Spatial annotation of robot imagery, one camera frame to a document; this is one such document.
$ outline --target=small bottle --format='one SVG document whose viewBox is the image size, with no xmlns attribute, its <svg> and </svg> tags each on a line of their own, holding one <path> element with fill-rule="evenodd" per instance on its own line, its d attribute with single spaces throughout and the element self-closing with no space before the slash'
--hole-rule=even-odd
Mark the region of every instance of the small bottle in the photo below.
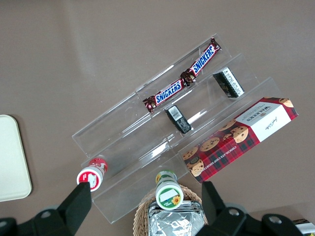
<svg viewBox="0 0 315 236">
<path fill-rule="evenodd" d="M 182 204 L 184 194 L 174 172 L 161 171 L 156 177 L 156 184 L 156 199 L 160 208 L 174 210 Z"/>
<path fill-rule="evenodd" d="M 97 190 L 102 181 L 105 172 L 107 171 L 107 163 L 102 158 L 93 158 L 89 162 L 89 166 L 85 167 L 77 177 L 77 184 L 81 182 L 89 182 L 91 192 Z"/>
</svg>

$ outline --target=white bottle cap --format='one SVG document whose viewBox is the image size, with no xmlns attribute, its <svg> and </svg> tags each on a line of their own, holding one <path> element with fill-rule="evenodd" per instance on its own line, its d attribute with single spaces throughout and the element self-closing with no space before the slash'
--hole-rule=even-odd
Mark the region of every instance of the white bottle cap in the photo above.
<svg viewBox="0 0 315 236">
<path fill-rule="evenodd" d="M 160 208 L 174 210 L 182 204 L 184 194 L 178 183 L 167 181 L 158 186 L 156 198 Z"/>
<path fill-rule="evenodd" d="M 84 168 L 77 176 L 77 184 L 89 182 L 91 192 L 97 190 L 103 181 L 103 173 L 99 168 L 88 166 Z"/>
</svg>

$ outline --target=snickers logo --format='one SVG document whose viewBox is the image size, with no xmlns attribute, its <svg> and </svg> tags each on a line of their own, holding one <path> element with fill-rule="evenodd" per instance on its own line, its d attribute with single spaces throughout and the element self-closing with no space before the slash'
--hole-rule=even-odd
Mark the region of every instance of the snickers logo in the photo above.
<svg viewBox="0 0 315 236">
<path fill-rule="evenodd" d="M 155 96 L 155 98 L 156 98 L 156 105 L 164 102 L 165 100 L 167 100 L 171 96 L 175 95 L 180 90 L 182 90 L 182 88 L 183 88 L 183 86 L 182 86 L 181 80 L 178 80 L 175 83 L 171 84 L 169 87 L 167 87 L 166 89 L 162 90 L 161 92 L 159 92 Z"/>
<path fill-rule="evenodd" d="M 192 65 L 193 72 L 197 76 L 201 69 L 210 61 L 210 59 L 215 55 L 215 48 L 211 44 L 200 56 L 200 58 Z"/>
</svg>

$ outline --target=clear acrylic stand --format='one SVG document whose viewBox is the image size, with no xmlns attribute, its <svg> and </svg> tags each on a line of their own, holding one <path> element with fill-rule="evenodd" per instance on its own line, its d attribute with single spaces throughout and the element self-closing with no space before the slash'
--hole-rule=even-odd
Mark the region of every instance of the clear acrylic stand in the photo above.
<svg viewBox="0 0 315 236">
<path fill-rule="evenodd" d="M 158 172 L 173 170 L 178 178 L 188 171 L 182 154 L 199 140 L 211 135 L 229 119 L 264 96 L 279 96 L 275 82 L 269 78 L 259 83 L 249 70 L 242 54 L 231 58 L 218 35 L 222 51 L 196 78 L 171 99 L 149 113 L 143 100 L 174 82 L 207 47 L 210 39 L 163 70 L 131 96 L 117 104 L 82 130 L 73 139 L 90 159 L 103 155 L 108 163 L 101 187 L 92 195 L 93 203 L 114 223 L 135 209 L 146 194 L 155 188 Z M 245 93 L 237 99 L 227 98 L 212 74 L 228 66 Z M 167 117 L 164 109 L 177 105 L 193 130 L 182 134 Z"/>
</svg>

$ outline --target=wicker basket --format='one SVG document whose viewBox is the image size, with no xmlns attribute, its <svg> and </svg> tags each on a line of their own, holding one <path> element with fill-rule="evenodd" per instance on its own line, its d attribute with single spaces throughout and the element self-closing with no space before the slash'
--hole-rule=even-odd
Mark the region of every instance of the wicker basket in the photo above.
<svg viewBox="0 0 315 236">
<path fill-rule="evenodd" d="M 194 192 L 192 192 L 189 188 L 180 185 L 183 193 L 184 200 L 188 201 L 197 201 L 202 203 L 201 198 L 197 196 Z M 148 199 L 146 202 L 142 203 L 134 217 L 133 222 L 133 235 L 134 236 L 148 236 L 148 207 L 149 205 L 156 200 L 155 198 L 155 189 L 149 192 L 144 199 Z"/>
</svg>

